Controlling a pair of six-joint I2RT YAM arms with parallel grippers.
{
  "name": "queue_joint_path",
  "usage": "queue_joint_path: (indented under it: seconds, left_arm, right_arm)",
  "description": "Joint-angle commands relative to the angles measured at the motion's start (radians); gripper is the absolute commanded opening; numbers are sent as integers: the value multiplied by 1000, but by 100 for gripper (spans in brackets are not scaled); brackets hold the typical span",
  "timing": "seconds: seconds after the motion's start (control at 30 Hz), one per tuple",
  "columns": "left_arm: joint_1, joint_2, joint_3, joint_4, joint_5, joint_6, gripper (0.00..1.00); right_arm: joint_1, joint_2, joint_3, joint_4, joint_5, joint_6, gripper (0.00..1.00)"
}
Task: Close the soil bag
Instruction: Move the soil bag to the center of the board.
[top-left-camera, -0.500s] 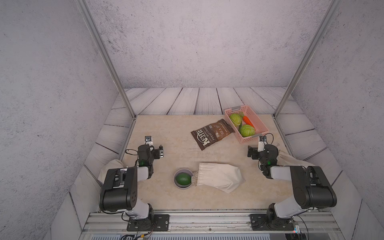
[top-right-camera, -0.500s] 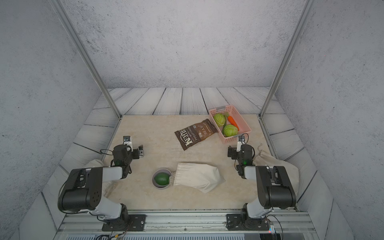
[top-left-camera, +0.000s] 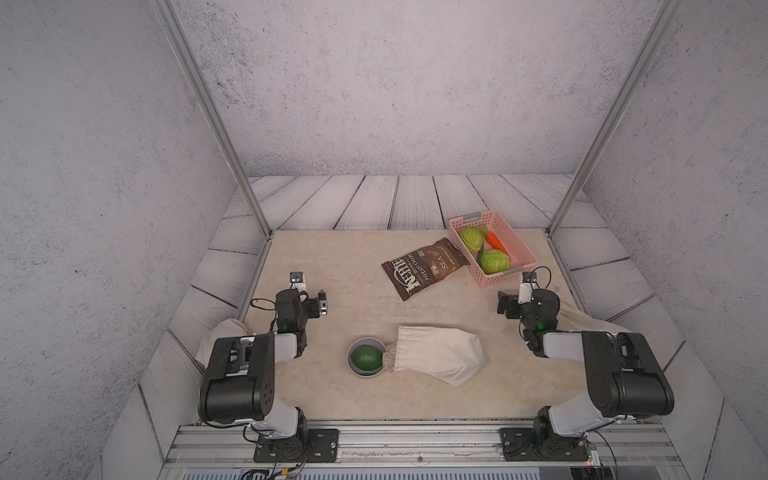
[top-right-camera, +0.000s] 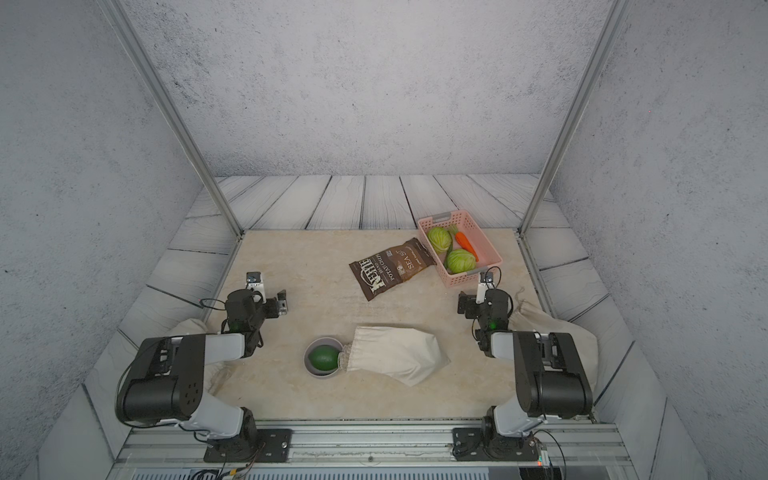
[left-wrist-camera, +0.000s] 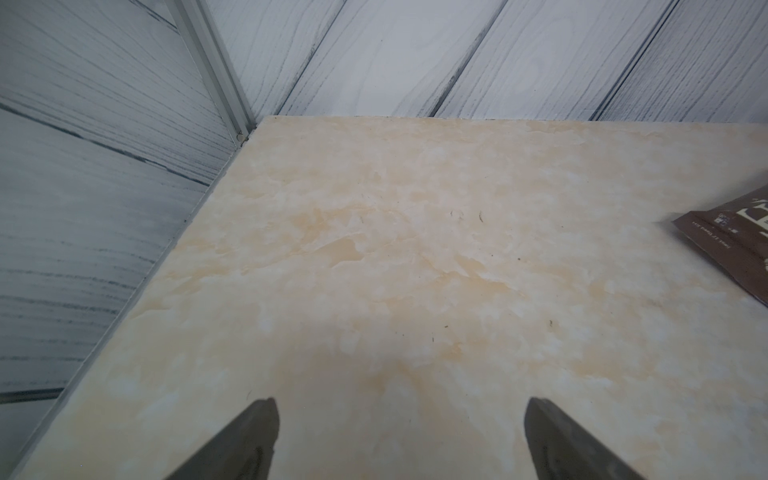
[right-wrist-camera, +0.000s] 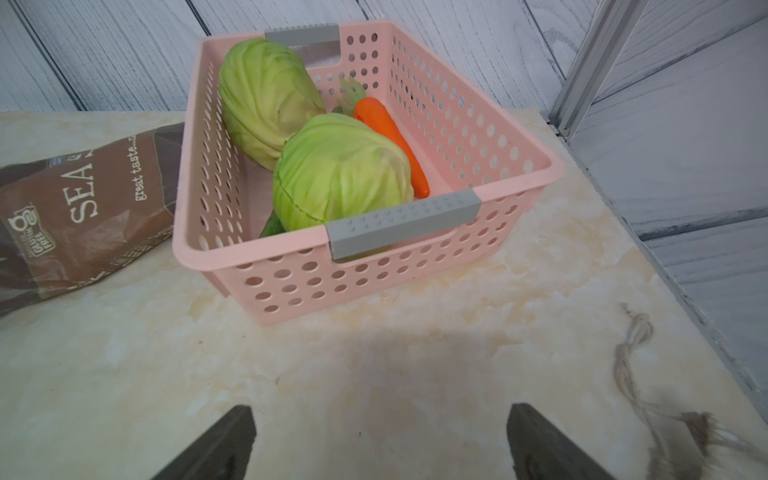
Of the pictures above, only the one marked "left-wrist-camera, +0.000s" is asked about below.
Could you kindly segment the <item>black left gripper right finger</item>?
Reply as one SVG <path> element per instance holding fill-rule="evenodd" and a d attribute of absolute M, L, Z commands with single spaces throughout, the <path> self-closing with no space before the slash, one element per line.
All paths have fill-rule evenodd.
<path fill-rule="evenodd" d="M 643 479 L 549 399 L 529 399 L 524 429 L 539 479 Z"/>

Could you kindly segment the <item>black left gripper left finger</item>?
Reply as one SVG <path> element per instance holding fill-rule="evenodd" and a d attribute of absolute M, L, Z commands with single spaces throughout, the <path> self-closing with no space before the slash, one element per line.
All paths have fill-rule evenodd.
<path fill-rule="evenodd" d="M 267 479 L 279 427 L 276 400 L 255 400 L 167 479 Z"/>

